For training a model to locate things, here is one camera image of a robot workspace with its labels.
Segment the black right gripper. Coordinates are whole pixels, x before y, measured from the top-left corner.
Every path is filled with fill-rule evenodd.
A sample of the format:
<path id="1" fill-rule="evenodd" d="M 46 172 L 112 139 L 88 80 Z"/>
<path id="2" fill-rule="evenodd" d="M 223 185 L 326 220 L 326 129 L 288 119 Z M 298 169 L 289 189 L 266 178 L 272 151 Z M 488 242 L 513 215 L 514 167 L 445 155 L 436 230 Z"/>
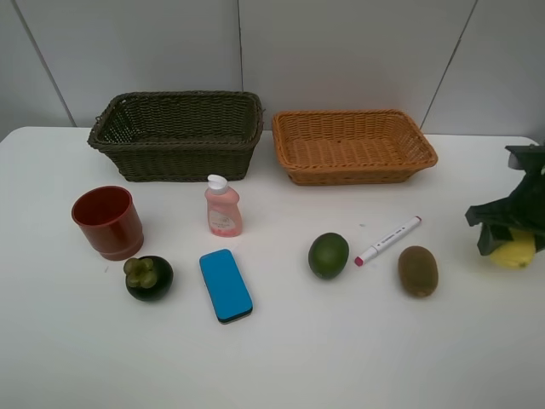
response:
<path id="1" fill-rule="evenodd" d="M 470 206 L 465 215 L 470 226 L 482 224 L 477 243 L 481 256 L 510 242 L 512 230 L 544 237 L 544 145 L 506 149 L 524 171 L 522 180 L 507 197 Z"/>

